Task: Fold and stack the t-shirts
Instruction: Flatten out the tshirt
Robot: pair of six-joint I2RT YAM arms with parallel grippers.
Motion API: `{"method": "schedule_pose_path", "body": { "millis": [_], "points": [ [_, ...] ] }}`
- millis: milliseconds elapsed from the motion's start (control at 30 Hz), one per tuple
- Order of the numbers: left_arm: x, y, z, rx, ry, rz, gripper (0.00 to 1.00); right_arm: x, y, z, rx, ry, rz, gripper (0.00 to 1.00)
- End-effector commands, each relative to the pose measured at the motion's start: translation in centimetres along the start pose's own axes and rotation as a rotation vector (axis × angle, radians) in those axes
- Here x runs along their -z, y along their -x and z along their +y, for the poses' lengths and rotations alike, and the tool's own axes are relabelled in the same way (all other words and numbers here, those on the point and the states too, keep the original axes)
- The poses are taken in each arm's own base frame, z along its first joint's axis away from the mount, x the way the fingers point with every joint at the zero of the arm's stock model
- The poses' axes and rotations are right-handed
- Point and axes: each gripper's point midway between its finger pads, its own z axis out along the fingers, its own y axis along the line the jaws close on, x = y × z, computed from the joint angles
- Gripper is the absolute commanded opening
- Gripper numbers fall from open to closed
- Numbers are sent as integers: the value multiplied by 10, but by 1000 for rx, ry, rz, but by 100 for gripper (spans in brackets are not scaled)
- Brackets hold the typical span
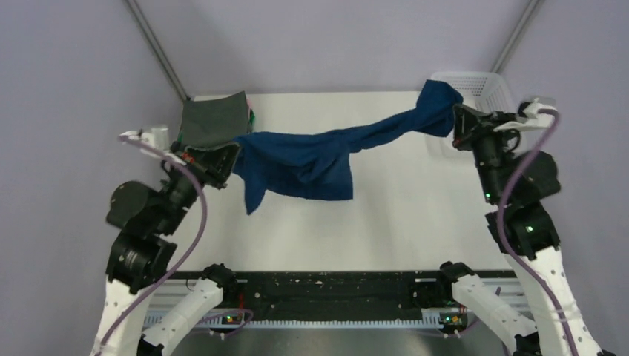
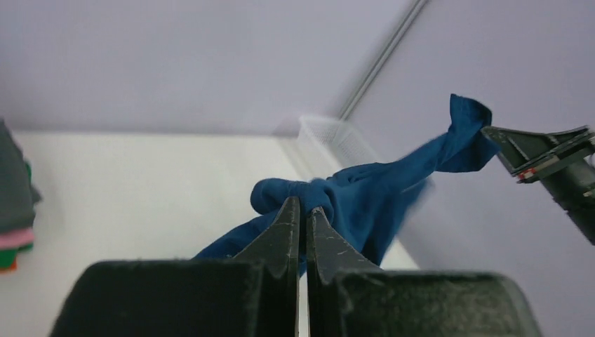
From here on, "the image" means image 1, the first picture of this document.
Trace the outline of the dark blue t shirt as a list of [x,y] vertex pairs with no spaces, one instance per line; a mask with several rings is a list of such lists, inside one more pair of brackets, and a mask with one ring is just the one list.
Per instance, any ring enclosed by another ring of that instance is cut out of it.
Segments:
[[266,192],[306,200],[345,201],[354,196],[350,156],[417,132],[446,137],[452,109],[463,96],[450,84],[427,80],[415,107],[369,124],[316,134],[254,132],[234,139],[241,147],[234,173],[244,182],[247,214]]

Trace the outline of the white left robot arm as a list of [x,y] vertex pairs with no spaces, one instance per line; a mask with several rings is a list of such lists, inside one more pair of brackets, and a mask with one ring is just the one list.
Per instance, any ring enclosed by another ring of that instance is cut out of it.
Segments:
[[206,267],[194,289],[161,319],[144,328],[154,292],[180,267],[173,262],[176,244],[167,241],[190,207],[208,208],[207,185],[225,186],[240,147],[177,152],[163,151],[134,137],[128,143],[160,159],[167,174],[161,189],[137,181],[121,184],[112,194],[106,220],[119,229],[105,269],[106,297],[93,355],[169,355],[180,341],[217,306],[230,306],[238,295],[235,273],[222,264]]

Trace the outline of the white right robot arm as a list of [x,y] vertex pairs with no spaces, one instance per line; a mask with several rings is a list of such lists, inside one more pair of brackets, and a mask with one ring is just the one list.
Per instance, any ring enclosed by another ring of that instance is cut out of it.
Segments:
[[530,313],[502,300],[464,263],[444,263],[435,296],[468,308],[510,355],[604,355],[584,321],[564,269],[561,241],[542,205],[560,191],[554,158],[542,147],[560,123],[551,105],[532,100],[516,113],[453,107],[455,149],[472,153],[487,227],[524,292]]

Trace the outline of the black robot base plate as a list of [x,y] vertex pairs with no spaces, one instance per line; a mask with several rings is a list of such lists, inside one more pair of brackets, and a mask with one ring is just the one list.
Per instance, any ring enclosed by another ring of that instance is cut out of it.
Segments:
[[430,309],[463,312],[439,271],[238,271],[221,309],[256,321],[415,321]]

